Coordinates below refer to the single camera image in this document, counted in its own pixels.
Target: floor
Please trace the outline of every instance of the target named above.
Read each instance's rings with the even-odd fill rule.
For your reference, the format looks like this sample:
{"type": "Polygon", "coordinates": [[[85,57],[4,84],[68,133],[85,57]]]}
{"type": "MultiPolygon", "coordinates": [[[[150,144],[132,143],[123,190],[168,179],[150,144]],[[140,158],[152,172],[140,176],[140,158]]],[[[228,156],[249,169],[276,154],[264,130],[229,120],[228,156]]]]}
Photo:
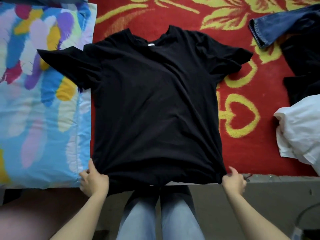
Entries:
{"type": "MultiPolygon", "coordinates": [[[[200,226],[207,240],[245,240],[220,185],[190,185],[200,226]]],[[[123,207],[131,192],[112,195],[103,207],[98,229],[108,229],[108,240],[117,236],[123,207]]],[[[250,183],[247,201],[288,236],[293,222],[306,207],[320,202],[320,181],[250,183]]],[[[160,207],[157,206],[156,234],[161,239],[160,207]]],[[[306,213],[302,229],[320,228],[320,207],[306,213]]]]}

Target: red and yellow textile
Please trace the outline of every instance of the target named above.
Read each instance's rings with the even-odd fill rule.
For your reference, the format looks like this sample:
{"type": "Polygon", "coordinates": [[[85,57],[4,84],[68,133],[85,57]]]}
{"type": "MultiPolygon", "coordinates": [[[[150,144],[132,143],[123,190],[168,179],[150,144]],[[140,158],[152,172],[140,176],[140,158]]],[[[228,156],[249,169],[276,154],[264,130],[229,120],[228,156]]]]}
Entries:
{"type": "MultiPolygon", "coordinates": [[[[89,0],[98,4],[94,42],[130,28],[149,41],[158,39],[169,25],[209,34],[222,44],[246,48],[253,58],[240,72],[218,85],[220,134],[226,167],[240,173],[316,176],[309,165],[280,157],[274,112],[289,106],[282,84],[293,76],[279,47],[259,49],[248,28],[250,19],[289,11],[320,0],[89,0]]],[[[92,108],[94,143],[94,108],[92,108]]]]}

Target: forearm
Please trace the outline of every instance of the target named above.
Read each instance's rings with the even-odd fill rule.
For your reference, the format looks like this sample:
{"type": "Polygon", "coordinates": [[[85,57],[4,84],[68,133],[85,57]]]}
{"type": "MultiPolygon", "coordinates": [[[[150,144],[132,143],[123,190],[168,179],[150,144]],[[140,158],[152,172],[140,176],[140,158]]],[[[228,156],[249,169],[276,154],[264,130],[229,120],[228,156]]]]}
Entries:
{"type": "Polygon", "coordinates": [[[51,240],[91,240],[106,194],[92,195],[79,212],[51,240]]]}
{"type": "Polygon", "coordinates": [[[227,194],[248,240],[289,240],[276,226],[259,214],[240,194],[227,194]]]}

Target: white cloth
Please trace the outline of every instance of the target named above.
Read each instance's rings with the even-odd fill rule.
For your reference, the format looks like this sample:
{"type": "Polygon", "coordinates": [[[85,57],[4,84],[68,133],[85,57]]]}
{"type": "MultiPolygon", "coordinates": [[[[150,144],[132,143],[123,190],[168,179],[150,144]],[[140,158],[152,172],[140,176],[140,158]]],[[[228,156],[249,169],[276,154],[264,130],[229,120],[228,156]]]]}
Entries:
{"type": "Polygon", "coordinates": [[[310,164],[320,176],[320,95],[278,109],[276,129],[280,156],[310,164]]]}

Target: pink fabric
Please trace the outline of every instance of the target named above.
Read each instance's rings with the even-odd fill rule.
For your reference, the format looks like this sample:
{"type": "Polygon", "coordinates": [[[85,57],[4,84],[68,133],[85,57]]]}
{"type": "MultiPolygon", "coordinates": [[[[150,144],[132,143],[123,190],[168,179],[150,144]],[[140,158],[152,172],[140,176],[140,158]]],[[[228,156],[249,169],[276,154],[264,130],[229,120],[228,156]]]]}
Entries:
{"type": "Polygon", "coordinates": [[[88,199],[77,188],[31,191],[0,206],[2,239],[48,240],[88,199]]]}

